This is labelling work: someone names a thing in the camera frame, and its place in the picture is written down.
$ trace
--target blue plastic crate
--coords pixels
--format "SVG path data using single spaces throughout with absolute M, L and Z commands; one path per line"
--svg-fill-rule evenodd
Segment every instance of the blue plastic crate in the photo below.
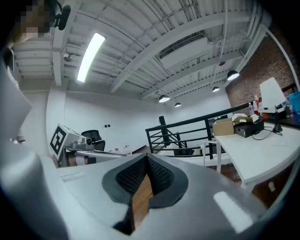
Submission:
M 300 111 L 300 92 L 295 92 L 287 96 L 286 98 L 290 98 L 292 104 L 293 113 L 297 113 Z

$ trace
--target white desk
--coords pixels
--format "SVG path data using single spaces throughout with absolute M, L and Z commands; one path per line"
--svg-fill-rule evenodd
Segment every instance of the white desk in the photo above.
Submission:
M 273 124 L 264 123 L 272 130 Z M 244 138 L 237 134 L 217 136 L 216 140 L 229 155 L 242 180 L 241 187 L 252 192 L 253 187 L 284 170 L 300 154 L 300 131 L 281 126 L 282 136 L 271 133 L 264 140 Z M 269 131 L 262 131 L 254 138 L 264 138 Z M 278 143 L 287 146 L 275 146 Z

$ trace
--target table leg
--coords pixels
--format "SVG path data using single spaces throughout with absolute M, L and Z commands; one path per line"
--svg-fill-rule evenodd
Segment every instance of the table leg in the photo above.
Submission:
M 255 182 L 248 182 L 248 183 L 242 182 L 240 187 L 242 189 L 245 189 L 247 192 L 251 193 L 255 185 L 256 185 Z
M 221 145 L 217 142 L 217 172 L 221 173 Z

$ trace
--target office chair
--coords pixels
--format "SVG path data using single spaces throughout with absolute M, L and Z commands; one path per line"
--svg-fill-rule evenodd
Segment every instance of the office chair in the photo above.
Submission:
M 100 137 L 98 130 L 88 130 L 82 132 L 81 135 L 92 139 L 92 144 L 95 146 L 95 150 L 104 151 L 105 141 Z

